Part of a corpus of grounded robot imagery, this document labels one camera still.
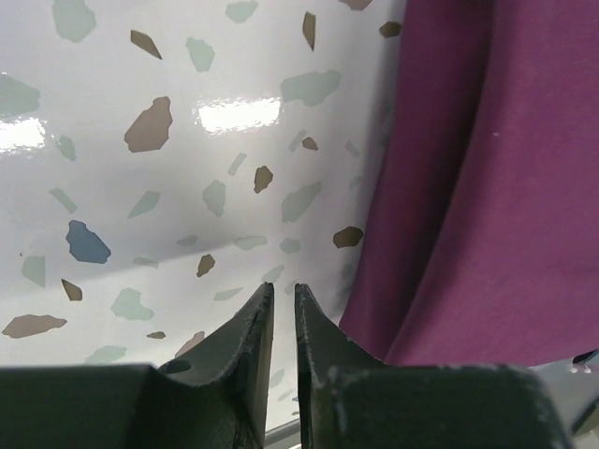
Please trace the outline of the purple cloth mat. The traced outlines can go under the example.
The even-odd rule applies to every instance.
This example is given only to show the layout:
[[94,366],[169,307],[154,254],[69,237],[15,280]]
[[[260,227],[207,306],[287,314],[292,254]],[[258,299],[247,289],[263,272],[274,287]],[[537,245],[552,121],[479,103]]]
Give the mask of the purple cloth mat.
[[410,1],[342,330],[395,366],[598,346],[598,5]]

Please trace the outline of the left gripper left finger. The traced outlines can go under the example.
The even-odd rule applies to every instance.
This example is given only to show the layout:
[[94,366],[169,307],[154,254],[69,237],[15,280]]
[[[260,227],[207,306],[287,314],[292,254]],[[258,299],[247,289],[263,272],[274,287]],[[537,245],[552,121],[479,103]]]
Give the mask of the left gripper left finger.
[[1,371],[4,448],[261,448],[274,289],[260,285],[225,324],[160,368]]

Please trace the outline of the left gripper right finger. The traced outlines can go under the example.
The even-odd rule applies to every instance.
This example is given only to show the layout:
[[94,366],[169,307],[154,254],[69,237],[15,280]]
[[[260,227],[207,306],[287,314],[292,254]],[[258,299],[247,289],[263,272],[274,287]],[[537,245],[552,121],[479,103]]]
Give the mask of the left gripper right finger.
[[530,370],[506,365],[391,367],[295,287],[304,448],[570,448]]

